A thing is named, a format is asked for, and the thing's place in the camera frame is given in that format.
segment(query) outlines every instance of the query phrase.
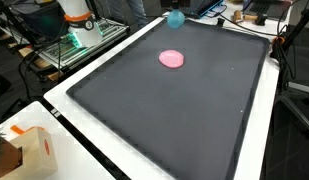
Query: pink object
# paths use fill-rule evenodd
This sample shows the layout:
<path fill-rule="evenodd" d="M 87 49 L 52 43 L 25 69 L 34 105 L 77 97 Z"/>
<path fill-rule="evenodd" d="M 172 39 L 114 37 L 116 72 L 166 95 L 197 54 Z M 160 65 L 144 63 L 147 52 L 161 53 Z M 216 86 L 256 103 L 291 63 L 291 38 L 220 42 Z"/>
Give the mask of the pink object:
<path fill-rule="evenodd" d="M 184 56 L 175 50 L 167 50 L 160 54 L 159 60 L 169 68 L 178 68 L 184 64 Z"/>

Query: floor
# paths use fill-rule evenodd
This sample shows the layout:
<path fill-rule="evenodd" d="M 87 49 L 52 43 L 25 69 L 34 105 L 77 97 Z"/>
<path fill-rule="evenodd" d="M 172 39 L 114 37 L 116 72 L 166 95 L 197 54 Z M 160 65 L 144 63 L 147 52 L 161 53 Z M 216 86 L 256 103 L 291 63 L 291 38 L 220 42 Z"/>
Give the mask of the floor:
<path fill-rule="evenodd" d="M 159 0 L 144 0 L 144 7 L 147 15 L 160 15 L 162 9 Z M 101 12 L 100 4 L 103 5 L 104 16 L 108 16 L 108 9 L 105 0 L 97 0 L 97 5 Z M 297 3 L 292 11 L 290 23 L 296 25 L 300 19 L 300 12 L 303 10 L 306 0 Z M 129 23 L 135 21 L 126 2 L 123 5 L 123 13 Z M 137 31 L 136 24 L 132 26 L 132 33 Z M 309 85 L 309 30 L 304 30 L 295 41 L 297 59 L 297 81 Z M 26 93 L 23 82 L 17 72 L 21 58 L 10 54 L 4 47 L 0 46 L 0 74 L 5 76 L 12 83 L 12 87 L 0 98 L 0 121 L 3 113 L 18 98 L 25 99 Z M 293 52 L 289 54 L 289 62 L 293 61 Z M 55 86 L 55 83 L 39 83 L 37 78 L 28 73 L 28 81 L 31 87 L 43 94 L 48 89 Z M 309 118 L 309 105 L 303 100 L 307 94 L 300 92 L 290 92 L 290 97 L 297 106 Z M 16 106 L 14 112 L 22 109 Z M 273 108 L 272 123 L 266 147 L 265 161 L 262 179 L 265 180 L 309 180 L 309 139 L 302 132 L 304 126 L 284 105 L 277 104 Z"/>

